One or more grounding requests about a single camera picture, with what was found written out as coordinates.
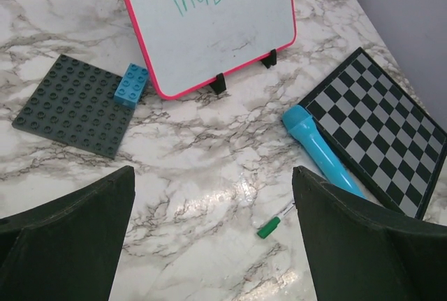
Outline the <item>pink framed whiteboard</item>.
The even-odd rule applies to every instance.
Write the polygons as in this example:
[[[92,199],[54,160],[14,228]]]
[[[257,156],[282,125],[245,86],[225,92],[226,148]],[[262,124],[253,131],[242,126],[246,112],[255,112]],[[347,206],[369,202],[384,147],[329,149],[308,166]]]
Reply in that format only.
[[[124,0],[158,95],[172,100],[291,46],[293,0]]]

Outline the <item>white whiteboard marker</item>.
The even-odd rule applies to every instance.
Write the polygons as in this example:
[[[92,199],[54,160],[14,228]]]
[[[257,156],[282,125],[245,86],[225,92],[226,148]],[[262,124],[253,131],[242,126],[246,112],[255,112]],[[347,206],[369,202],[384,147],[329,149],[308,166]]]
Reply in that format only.
[[[295,202],[292,200],[257,231],[257,236],[261,239],[267,238],[293,209],[295,209]]]

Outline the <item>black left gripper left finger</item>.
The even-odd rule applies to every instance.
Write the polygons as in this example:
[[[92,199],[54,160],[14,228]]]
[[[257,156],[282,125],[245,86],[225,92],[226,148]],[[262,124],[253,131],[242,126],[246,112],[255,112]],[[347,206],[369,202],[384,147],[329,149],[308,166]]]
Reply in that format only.
[[[135,199],[124,166],[1,219],[2,300],[108,300]]]

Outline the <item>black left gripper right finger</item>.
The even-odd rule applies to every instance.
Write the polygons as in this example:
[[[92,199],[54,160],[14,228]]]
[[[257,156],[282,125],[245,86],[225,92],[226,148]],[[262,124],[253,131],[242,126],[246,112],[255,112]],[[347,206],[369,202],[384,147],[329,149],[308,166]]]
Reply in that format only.
[[[293,195],[318,300],[445,300],[446,227],[376,205],[304,166]]]

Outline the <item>green marker cap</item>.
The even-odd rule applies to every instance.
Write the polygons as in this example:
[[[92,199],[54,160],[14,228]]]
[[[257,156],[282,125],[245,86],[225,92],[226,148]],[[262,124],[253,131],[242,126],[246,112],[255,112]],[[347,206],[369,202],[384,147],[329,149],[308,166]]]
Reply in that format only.
[[[267,238],[281,223],[281,219],[277,216],[271,218],[264,226],[257,231],[257,236],[261,239]]]

